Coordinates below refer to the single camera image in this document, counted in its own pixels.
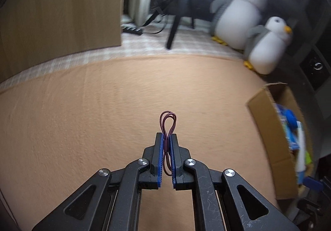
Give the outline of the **white blue lotion tube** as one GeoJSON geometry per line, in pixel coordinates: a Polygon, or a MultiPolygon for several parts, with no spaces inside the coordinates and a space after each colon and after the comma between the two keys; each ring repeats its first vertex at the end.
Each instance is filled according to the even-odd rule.
{"type": "Polygon", "coordinates": [[[295,170],[297,174],[297,184],[301,185],[303,184],[306,170],[306,139],[303,124],[300,121],[297,121],[297,143],[299,145],[299,151],[297,153],[295,170]]]}

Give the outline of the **blue packet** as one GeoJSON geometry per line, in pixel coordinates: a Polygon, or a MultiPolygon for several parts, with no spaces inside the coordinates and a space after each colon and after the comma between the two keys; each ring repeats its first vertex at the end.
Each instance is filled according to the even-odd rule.
{"type": "Polygon", "coordinates": [[[295,134],[297,129],[295,129],[295,130],[289,129],[289,127],[287,125],[287,120],[284,116],[284,112],[286,109],[288,109],[288,108],[286,108],[285,106],[283,106],[281,104],[276,104],[276,111],[277,111],[278,117],[280,118],[281,124],[283,126],[283,129],[285,132],[285,137],[288,142],[288,147],[291,151],[299,150],[299,145],[297,143],[297,136],[295,134]]]}

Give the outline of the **green yellow cream tube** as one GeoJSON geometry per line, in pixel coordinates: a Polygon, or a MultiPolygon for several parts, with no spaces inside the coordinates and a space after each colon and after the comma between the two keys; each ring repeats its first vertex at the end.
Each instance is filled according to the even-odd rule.
{"type": "Polygon", "coordinates": [[[308,151],[305,151],[305,166],[308,167],[312,164],[312,159],[308,151]]]}

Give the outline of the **blue round tape measure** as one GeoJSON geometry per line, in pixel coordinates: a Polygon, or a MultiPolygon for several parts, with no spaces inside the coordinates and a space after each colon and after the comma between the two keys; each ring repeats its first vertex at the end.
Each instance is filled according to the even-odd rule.
{"type": "Polygon", "coordinates": [[[296,118],[295,114],[290,109],[285,110],[284,116],[287,120],[287,125],[288,125],[290,130],[295,130],[295,129],[298,128],[297,118],[296,118]]]}

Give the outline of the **brown cardboard box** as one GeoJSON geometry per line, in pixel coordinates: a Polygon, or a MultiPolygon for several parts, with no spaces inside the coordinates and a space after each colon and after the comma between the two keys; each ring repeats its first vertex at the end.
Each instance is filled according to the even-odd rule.
{"type": "Polygon", "coordinates": [[[303,193],[304,186],[297,184],[295,163],[298,153],[291,152],[281,123],[277,105],[293,111],[303,124],[306,151],[313,156],[312,141],[305,117],[291,91],[285,83],[265,84],[248,102],[247,107],[258,128],[272,170],[276,199],[294,199],[303,193]]]}

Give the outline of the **small penguin plush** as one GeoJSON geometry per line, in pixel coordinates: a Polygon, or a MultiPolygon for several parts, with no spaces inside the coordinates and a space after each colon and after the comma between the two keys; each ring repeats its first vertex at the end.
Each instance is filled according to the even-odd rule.
{"type": "Polygon", "coordinates": [[[291,43],[292,35],[291,27],[280,17],[270,17],[265,25],[249,29],[243,53],[244,66],[260,75],[269,75],[291,43]]]}

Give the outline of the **plaid grey bedsheet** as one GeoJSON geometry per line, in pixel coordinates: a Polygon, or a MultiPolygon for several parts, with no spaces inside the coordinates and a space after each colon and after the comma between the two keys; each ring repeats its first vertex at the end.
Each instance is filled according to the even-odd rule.
{"type": "Polygon", "coordinates": [[[159,34],[143,34],[141,36],[123,34],[121,46],[74,53],[40,63],[1,82],[1,90],[60,70],[120,57],[193,54],[217,56],[231,60],[242,59],[241,53],[212,41],[209,26],[209,22],[197,19],[195,20],[195,28],[192,29],[189,27],[189,20],[187,18],[182,19],[170,50],[165,47],[170,31],[169,25],[159,34]]]}

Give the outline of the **black power strip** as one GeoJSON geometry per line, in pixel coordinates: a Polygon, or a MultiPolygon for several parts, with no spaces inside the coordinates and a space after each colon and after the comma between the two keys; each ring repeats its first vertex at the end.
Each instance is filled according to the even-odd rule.
{"type": "Polygon", "coordinates": [[[137,36],[141,36],[143,34],[143,30],[141,28],[131,27],[131,26],[124,26],[122,27],[122,32],[127,34],[133,34],[137,36]]]}

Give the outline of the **large penguin plush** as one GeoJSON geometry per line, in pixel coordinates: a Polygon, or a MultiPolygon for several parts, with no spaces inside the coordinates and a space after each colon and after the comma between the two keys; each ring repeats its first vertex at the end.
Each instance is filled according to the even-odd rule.
{"type": "Polygon", "coordinates": [[[210,35],[218,43],[243,50],[249,29],[258,25],[267,0],[214,0],[210,35]]]}

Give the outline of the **large wooden board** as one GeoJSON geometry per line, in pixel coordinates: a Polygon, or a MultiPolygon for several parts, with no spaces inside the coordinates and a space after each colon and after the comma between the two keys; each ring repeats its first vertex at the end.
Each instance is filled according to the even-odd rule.
{"type": "Polygon", "coordinates": [[[72,53],[121,45],[123,0],[6,0],[1,80],[72,53]]]}

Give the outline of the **black tripod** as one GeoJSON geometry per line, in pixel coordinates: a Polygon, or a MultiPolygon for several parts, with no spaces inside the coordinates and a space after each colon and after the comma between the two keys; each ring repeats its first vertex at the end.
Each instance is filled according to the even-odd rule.
{"type": "Polygon", "coordinates": [[[191,18],[191,28],[195,27],[197,1],[198,0],[156,0],[152,15],[143,23],[143,27],[148,26],[159,15],[162,17],[173,15],[172,26],[166,42],[166,49],[170,50],[183,17],[191,18]]]}

